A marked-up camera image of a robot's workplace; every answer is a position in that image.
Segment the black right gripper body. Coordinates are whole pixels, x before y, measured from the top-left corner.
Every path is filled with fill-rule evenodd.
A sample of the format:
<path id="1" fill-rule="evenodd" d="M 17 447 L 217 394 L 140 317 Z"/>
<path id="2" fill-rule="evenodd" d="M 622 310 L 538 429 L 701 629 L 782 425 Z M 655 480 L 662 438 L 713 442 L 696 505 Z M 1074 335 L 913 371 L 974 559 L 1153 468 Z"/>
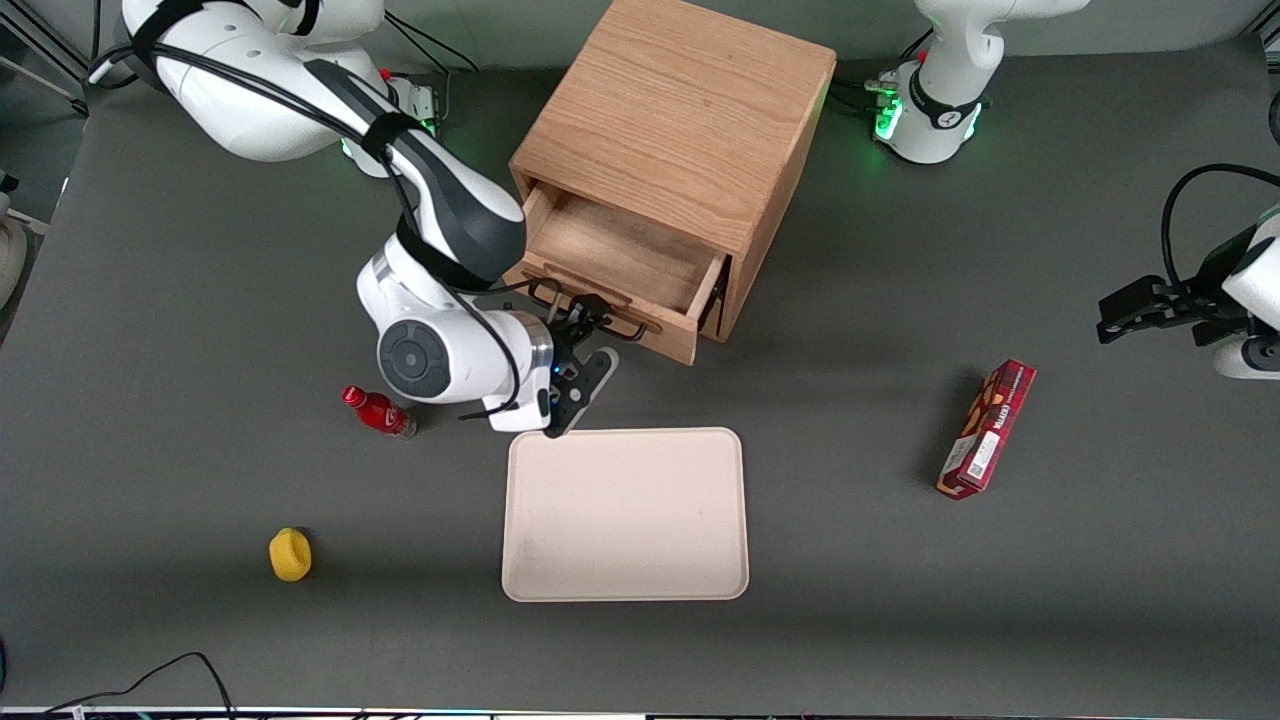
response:
<path id="1" fill-rule="evenodd" d="M 571 319 L 562 318 L 558 320 L 552 320 L 547 324 L 550 332 L 553 343 L 553 323 L 554 322 L 572 322 Z M 556 354 L 553 350 L 552 359 L 552 372 L 550 372 L 550 387 L 557 393 L 586 393 L 586 373 L 579 360 L 576 350 L 571 354 Z"/>

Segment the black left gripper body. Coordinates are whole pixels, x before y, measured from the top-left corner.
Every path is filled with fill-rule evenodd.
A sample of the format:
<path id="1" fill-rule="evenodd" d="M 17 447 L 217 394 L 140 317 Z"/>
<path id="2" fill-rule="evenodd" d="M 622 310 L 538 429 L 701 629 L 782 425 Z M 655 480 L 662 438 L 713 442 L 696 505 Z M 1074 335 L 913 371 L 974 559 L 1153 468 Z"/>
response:
<path id="1" fill-rule="evenodd" d="M 1171 250 L 1164 250 L 1161 255 L 1167 283 L 1157 292 L 1161 302 L 1158 313 L 1152 316 L 1152 327 L 1169 329 L 1190 324 L 1197 343 L 1254 334 L 1256 323 L 1251 313 L 1224 288 L 1226 278 L 1245 258 L 1244 250 L 1213 250 L 1190 277 L 1179 274 Z"/>

